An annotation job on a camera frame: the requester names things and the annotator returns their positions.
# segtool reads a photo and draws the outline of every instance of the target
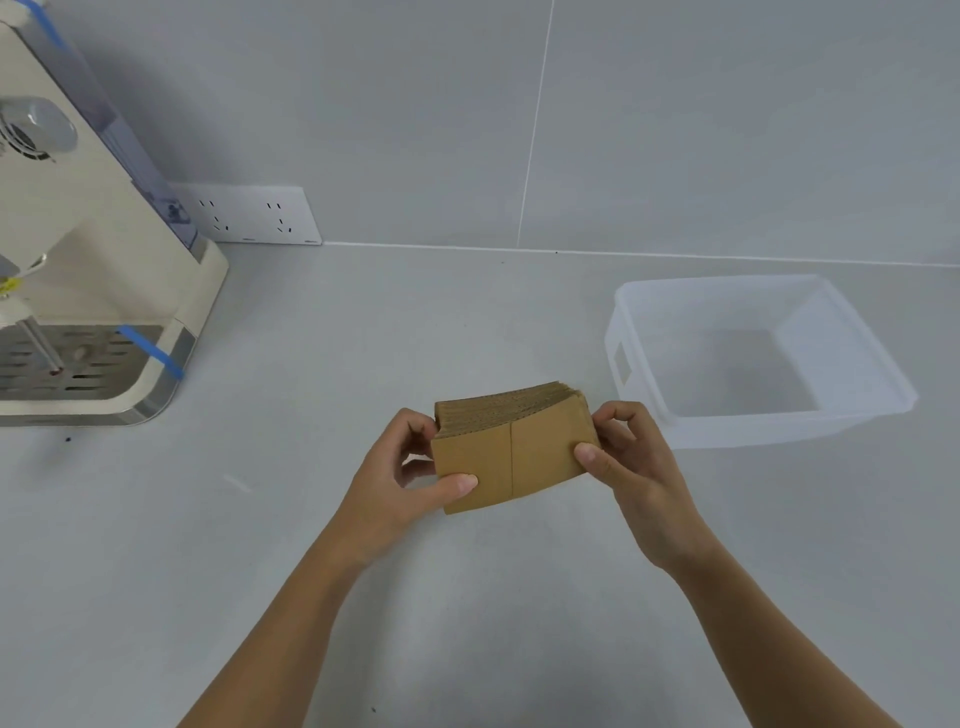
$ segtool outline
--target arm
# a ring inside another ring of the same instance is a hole
[[[436,434],[426,415],[401,410],[393,418],[333,519],[180,728],[300,728],[333,621],[357,576],[414,521],[476,485],[472,475],[448,475],[403,490],[434,472],[430,461],[404,461],[429,454]]]
[[[611,486],[640,549],[684,591],[751,725],[898,728],[720,544],[646,408],[607,402],[593,420],[603,449],[578,445],[577,459]]]

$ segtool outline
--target clear plastic bin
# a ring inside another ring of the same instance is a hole
[[[639,280],[615,301],[605,344],[617,392],[647,405],[672,448],[805,440],[917,400],[820,276]]]

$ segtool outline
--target metal drip tray grate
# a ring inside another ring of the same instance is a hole
[[[17,327],[0,329],[0,401],[109,400],[130,389],[149,359],[108,326],[41,326],[63,359],[51,375],[46,361]],[[163,327],[137,327],[156,343]]]

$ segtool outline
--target yellow tag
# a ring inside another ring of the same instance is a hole
[[[6,279],[0,283],[0,296],[6,296],[20,287],[20,279]]]

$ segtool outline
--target countertop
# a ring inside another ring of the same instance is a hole
[[[819,273],[920,394],[787,445],[685,450],[705,517],[904,724],[960,716],[960,270],[225,246],[227,284],[144,425],[0,431],[0,705],[20,726],[173,726],[401,406],[559,379],[616,396],[628,280]],[[307,725],[742,726],[679,590],[588,476],[422,522],[337,620]]]

